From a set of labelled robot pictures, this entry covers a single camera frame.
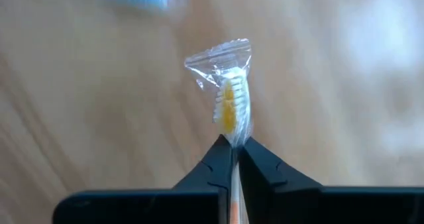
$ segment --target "plastic bag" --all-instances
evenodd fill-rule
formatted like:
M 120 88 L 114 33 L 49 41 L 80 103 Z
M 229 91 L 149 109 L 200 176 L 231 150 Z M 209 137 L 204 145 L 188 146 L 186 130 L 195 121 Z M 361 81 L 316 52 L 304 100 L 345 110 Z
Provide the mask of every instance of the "plastic bag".
M 215 96 L 213 121 L 233 147 L 251 135 L 247 76 L 252 57 L 248 39 L 220 44 L 185 60 L 199 87 Z

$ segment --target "wood grain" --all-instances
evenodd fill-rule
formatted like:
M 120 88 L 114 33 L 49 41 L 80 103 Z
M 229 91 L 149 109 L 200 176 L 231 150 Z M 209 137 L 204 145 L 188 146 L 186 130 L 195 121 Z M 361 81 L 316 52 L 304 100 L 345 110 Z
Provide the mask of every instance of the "wood grain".
M 253 136 L 331 185 L 424 184 L 422 0 L 0 0 L 0 223 L 173 186 L 217 137 L 186 56 L 249 38 Z

